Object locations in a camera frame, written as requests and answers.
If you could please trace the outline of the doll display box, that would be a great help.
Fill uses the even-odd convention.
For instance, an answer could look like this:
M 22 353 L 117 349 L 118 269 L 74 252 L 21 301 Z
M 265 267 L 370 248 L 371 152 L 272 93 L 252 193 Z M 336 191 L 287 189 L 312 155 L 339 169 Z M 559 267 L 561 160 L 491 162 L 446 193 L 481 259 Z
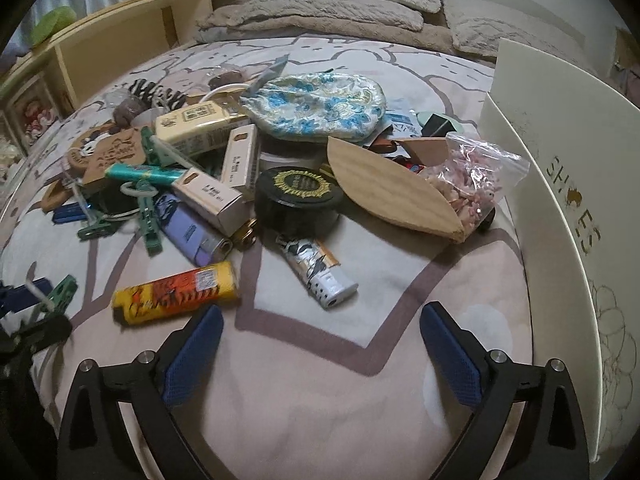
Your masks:
M 47 81 L 39 74 L 24 82 L 9 99 L 8 112 L 17 133 L 17 140 L 26 152 L 29 152 L 60 118 L 58 106 Z

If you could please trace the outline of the white silver lighter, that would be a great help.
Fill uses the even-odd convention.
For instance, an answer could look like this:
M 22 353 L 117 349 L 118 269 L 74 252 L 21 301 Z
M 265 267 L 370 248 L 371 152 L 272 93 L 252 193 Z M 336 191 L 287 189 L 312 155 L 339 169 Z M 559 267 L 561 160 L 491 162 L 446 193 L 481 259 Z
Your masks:
M 332 309 L 356 294 L 358 284 L 343 271 L 341 263 L 320 240 L 278 235 L 276 244 L 324 310 Z

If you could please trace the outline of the purple lighter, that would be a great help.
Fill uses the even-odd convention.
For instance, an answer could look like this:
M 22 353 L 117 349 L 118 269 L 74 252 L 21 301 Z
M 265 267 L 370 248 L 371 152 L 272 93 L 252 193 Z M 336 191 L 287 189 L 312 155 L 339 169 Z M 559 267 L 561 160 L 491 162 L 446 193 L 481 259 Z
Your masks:
M 194 266 L 210 266 L 224 261 L 232 243 L 216 231 L 183 200 L 165 192 L 155 202 L 160 228 Z

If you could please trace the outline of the leaf shaped wooden tray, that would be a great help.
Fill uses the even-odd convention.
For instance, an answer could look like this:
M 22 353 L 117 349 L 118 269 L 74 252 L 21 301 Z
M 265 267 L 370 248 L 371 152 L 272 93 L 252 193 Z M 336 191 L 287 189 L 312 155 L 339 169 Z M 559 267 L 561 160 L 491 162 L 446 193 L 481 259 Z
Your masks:
M 424 177 L 334 136 L 326 156 L 343 192 L 372 216 L 456 243 L 466 239 L 454 208 Z

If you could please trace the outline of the black round tin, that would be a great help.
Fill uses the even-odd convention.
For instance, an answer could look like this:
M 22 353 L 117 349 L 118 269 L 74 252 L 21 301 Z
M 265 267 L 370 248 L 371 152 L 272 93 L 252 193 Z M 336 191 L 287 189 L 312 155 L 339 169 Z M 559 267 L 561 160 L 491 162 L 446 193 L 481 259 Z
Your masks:
M 324 237 L 337 222 L 343 200 L 337 184 L 303 167 L 265 170 L 255 184 L 258 226 L 288 238 Z

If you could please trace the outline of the blue floral fabric pouch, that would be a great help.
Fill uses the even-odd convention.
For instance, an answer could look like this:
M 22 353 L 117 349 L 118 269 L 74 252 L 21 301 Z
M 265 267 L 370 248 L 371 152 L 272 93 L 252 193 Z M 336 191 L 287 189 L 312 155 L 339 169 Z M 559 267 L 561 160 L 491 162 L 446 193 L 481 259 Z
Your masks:
M 273 78 L 239 97 L 243 112 L 275 139 L 324 143 L 330 136 L 366 140 L 386 112 L 386 96 L 374 80 L 335 72 Z

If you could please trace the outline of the white shoe box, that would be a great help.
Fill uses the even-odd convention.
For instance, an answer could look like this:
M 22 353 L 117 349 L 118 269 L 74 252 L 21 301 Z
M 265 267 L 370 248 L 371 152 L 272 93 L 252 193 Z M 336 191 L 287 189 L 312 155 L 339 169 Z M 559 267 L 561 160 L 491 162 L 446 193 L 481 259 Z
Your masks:
M 530 163 L 508 196 L 533 355 L 562 360 L 590 460 L 610 468 L 639 427 L 639 111 L 601 79 L 504 40 L 480 135 Z

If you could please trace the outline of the green plush toy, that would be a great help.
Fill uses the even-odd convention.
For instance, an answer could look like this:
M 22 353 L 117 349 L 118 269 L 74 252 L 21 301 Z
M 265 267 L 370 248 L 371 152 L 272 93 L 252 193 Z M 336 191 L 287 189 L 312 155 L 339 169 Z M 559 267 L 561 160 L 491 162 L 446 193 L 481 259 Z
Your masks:
M 35 24 L 30 33 L 30 44 L 38 47 L 40 44 L 60 32 L 62 29 L 73 24 L 77 20 L 77 14 L 70 6 L 58 6 L 57 8 L 44 14 Z

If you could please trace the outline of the bag of pink beads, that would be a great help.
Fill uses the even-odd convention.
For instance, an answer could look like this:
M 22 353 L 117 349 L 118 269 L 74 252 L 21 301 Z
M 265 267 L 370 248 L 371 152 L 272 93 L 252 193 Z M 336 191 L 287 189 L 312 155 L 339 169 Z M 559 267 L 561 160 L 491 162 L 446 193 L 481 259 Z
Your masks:
M 527 174 L 530 162 L 497 144 L 450 132 L 448 155 L 436 166 L 425 166 L 420 175 L 445 197 L 469 236 Z

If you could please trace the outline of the cream cardboard box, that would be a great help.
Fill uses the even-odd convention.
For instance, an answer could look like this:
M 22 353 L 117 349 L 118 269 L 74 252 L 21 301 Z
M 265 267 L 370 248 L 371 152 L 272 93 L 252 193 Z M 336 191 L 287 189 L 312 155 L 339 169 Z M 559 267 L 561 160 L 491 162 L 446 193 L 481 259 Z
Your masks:
M 158 116 L 155 135 L 185 155 L 201 155 L 225 148 L 230 132 L 249 123 L 244 114 L 206 101 Z

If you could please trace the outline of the wooden carved tag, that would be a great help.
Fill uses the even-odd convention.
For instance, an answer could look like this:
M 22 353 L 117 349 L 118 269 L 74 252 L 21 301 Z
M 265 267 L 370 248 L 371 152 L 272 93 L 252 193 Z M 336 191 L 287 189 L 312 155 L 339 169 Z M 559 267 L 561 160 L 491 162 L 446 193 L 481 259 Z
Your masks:
M 89 186 L 101 183 L 105 179 L 105 171 L 116 162 L 137 166 L 145 161 L 146 155 L 139 130 L 128 129 L 111 134 L 96 144 L 82 184 Z

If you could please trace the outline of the large beige quilted pillow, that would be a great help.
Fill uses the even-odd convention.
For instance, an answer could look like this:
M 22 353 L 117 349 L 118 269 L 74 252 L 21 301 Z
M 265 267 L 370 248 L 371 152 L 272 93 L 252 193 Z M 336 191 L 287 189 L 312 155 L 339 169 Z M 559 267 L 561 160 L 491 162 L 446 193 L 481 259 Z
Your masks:
M 481 58 L 496 58 L 501 39 L 544 51 L 595 74 L 578 42 L 561 29 L 522 11 L 485 0 L 444 0 L 454 47 Z

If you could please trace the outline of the wooden bedside shelf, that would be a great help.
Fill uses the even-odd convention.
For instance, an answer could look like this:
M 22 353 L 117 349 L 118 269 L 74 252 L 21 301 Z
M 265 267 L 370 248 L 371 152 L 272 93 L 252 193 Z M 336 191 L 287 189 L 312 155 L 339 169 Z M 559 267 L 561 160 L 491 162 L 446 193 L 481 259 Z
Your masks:
M 192 41 L 198 21 L 240 0 L 125 0 L 81 18 L 21 58 L 1 78 L 1 108 L 42 82 L 63 115 L 137 66 Z

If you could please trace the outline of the black hair claw clip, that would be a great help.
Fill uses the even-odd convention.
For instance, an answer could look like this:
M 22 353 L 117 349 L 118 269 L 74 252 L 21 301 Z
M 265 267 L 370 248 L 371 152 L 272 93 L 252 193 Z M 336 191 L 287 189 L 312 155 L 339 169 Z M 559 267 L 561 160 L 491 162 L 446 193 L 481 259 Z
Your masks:
M 165 87 L 152 80 L 136 79 L 130 84 L 128 90 L 148 107 L 158 107 L 171 112 L 186 105 L 186 95 L 184 93 Z

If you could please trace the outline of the yellow orange lighter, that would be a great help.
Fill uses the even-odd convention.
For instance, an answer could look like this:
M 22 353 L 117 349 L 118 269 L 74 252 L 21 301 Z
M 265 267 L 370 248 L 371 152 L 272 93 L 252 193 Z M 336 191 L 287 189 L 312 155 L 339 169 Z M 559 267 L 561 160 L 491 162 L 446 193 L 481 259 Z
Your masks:
M 114 292 L 114 319 L 135 326 L 198 310 L 206 304 L 235 302 L 239 281 L 230 261 L 159 278 Z

